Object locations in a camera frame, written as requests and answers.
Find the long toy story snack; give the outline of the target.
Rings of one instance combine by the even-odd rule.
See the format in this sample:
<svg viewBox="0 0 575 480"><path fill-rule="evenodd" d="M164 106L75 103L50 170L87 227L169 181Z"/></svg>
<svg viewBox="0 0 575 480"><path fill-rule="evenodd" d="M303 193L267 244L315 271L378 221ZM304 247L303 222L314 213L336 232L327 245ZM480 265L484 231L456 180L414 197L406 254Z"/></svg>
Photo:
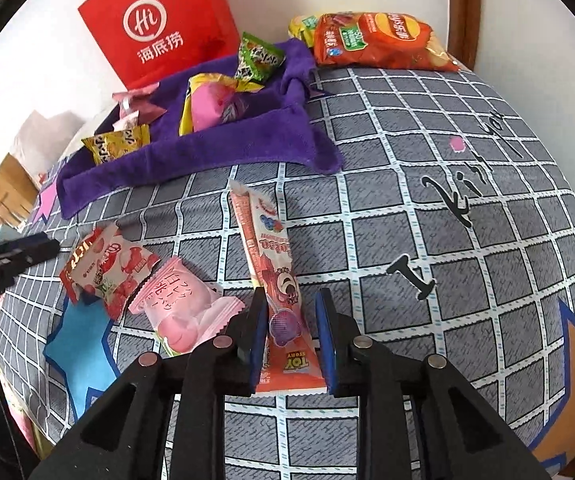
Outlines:
<svg viewBox="0 0 575 480"><path fill-rule="evenodd" d="M266 342L256 391L319 393L318 356L304 314L286 225L264 193L230 181L230 202L240 228L251 280L267 298Z"/></svg>

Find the pale pink candy packet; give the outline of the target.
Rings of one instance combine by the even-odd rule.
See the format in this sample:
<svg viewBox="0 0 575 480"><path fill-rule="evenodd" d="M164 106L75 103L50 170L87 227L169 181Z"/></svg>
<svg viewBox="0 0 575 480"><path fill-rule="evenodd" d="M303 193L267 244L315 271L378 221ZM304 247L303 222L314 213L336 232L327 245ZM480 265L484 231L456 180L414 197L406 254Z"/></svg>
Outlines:
<svg viewBox="0 0 575 480"><path fill-rule="evenodd" d="M144 313L173 356L217 336L245 308L194 275L178 257L168 259L137 292L129 310Z"/></svg>

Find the strawberry white snack packet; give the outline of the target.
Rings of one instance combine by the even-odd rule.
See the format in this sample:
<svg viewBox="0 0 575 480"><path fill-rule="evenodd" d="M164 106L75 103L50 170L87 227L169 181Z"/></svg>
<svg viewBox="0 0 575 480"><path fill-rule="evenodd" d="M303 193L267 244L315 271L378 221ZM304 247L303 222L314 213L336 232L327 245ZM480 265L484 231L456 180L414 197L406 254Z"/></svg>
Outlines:
<svg viewBox="0 0 575 480"><path fill-rule="evenodd" d="M100 298L109 317L117 321L160 260L140 243L126 240L117 224L110 223L78 260L71 277L81 292Z"/></svg>

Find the yellow rice cracker packet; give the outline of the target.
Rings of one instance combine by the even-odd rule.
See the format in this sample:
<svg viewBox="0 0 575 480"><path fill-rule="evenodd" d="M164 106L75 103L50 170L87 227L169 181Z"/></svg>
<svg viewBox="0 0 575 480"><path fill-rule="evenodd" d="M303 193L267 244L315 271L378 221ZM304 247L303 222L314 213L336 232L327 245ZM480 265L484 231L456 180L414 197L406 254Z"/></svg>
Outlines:
<svg viewBox="0 0 575 480"><path fill-rule="evenodd" d="M150 141L150 127L138 125L126 130L88 136L82 139L82 144L91 153L94 163L100 166L138 151Z"/></svg>

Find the pink wafer packet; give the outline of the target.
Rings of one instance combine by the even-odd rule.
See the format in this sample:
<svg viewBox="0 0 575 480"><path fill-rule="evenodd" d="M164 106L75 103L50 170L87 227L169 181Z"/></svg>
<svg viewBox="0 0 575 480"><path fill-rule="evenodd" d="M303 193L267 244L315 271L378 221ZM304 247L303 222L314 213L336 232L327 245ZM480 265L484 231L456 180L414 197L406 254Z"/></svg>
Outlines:
<svg viewBox="0 0 575 480"><path fill-rule="evenodd" d="M113 124L115 131L127 130L135 126L150 125L154 120L162 117L166 108L153 104L150 99L160 84L148 84L147 86L114 92L112 99L117 103L120 111L120 119Z"/></svg>

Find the pink yellow crisps packet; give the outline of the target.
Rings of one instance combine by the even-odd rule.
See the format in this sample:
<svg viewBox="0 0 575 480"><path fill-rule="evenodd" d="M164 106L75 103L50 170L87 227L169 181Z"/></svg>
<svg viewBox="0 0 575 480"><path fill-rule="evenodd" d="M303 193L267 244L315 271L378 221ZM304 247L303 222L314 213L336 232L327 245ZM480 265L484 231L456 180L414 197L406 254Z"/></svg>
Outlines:
<svg viewBox="0 0 575 480"><path fill-rule="evenodd" d="M262 84L219 73L200 73L188 80L179 136L235 122L248 110L250 96L263 90Z"/></svg>

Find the green snack packet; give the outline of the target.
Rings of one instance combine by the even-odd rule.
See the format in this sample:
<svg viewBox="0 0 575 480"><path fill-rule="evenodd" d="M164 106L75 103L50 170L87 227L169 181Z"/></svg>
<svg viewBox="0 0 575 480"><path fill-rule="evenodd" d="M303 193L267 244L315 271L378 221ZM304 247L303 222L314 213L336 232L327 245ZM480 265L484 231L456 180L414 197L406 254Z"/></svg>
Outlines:
<svg viewBox="0 0 575 480"><path fill-rule="evenodd" d="M238 49L234 78L264 84L282 66L286 54L274 44L243 32Z"/></svg>

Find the red small snack packet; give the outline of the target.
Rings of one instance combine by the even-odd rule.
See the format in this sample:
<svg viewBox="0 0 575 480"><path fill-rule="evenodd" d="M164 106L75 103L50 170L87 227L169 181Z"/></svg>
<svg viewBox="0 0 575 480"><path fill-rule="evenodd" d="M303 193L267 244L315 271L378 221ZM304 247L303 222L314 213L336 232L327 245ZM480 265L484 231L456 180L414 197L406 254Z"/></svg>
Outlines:
<svg viewBox="0 0 575 480"><path fill-rule="evenodd" d="M79 261L82 260L82 257L86 252L88 252L88 249L94 244L101 233L101 228L94 228L88 235L82 237L82 240L75 246L60 272L60 280L65 289L66 296L73 304L76 304L78 301L79 292L76 292L75 290L72 273Z"/></svg>

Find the pink paper star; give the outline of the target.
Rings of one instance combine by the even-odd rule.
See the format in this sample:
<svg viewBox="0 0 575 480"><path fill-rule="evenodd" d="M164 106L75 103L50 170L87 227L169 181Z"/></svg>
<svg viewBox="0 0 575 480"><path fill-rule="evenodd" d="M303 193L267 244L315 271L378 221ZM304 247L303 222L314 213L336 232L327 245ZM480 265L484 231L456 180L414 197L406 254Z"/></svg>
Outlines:
<svg viewBox="0 0 575 480"><path fill-rule="evenodd" d="M39 220L47 223L52 213L54 202L58 197L56 189L56 178L53 178L38 194L38 205L30 216L30 223L34 224Z"/></svg>

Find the white plastic bag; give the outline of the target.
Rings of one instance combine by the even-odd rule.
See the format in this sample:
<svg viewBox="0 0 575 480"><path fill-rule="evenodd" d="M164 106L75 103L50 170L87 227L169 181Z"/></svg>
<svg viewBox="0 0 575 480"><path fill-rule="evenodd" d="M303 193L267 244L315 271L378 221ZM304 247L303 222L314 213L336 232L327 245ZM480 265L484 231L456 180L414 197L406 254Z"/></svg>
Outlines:
<svg viewBox="0 0 575 480"><path fill-rule="evenodd" d="M84 123L72 112L45 118L34 110L15 135L11 155L40 185Z"/></svg>

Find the purple towel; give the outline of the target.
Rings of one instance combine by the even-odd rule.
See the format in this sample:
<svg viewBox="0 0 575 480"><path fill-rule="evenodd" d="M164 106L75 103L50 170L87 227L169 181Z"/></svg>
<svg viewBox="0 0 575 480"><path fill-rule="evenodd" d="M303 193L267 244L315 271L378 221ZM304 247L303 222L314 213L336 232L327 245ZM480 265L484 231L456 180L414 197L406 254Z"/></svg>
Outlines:
<svg viewBox="0 0 575 480"><path fill-rule="evenodd" d="M152 101L166 113L150 127L151 143L114 162L96 165L86 148L65 163L56 178L62 217L69 219L97 198L131 186L162 183L220 167L289 162L316 174L335 174L343 156L306 112L315 59L304 42L278 45L286 60L266 86L252 94L243 118L181 136L178 133L189 78L200 73L232 75L238 58L216 58L160 81Z"/></svg>

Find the orange chips bag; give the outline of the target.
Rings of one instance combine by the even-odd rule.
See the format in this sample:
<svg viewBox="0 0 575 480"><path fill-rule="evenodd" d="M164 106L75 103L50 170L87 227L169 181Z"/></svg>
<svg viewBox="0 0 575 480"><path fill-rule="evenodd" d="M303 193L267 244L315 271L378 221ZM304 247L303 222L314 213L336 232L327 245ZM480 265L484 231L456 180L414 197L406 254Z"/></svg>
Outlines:
<svg viewBox="0 0 575 480"><path fill-rule="evenodd" d="M405 13L323 14L313 33L312 49L320 66L437 72L459 69L432 27Z"/></svg>

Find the red paper shopping bag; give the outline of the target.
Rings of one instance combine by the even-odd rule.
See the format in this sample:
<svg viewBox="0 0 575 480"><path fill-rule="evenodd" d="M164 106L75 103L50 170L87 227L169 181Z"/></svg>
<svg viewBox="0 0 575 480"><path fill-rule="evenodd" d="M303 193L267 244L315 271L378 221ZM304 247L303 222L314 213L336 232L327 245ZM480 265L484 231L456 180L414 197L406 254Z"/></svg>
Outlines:
<svg viewBox="0 0 575 480"><path fill-rule="evenodd" d="M86 0L78 12L129 90L239 47L227 0Z"/></svg>

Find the yellow chips bag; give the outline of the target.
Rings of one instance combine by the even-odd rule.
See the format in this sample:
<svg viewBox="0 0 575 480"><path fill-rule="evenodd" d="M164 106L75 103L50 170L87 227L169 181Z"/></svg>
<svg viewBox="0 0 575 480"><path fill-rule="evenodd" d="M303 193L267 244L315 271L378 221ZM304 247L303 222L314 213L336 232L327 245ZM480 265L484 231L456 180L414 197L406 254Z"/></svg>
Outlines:
<svg viewBox="0 0 575 480"><path fill-rule="evenodd" d="M309 49L312 49L318 22L319 16L317 14L295 16L289 21L287 33L291 38L303 41Z"/></svg>

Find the wooden door frame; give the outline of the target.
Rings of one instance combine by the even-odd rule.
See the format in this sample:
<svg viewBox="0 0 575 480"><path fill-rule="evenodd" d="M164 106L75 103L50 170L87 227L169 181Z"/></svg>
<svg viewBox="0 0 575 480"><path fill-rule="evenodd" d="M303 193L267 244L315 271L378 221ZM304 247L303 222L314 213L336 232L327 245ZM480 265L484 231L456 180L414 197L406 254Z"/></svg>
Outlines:
<svg viewBox="0 0 575 480"><path fill-rule="evenodd" d="M449 0L447 49L470 70L476 63L480 27L481 0Z"/></svg>

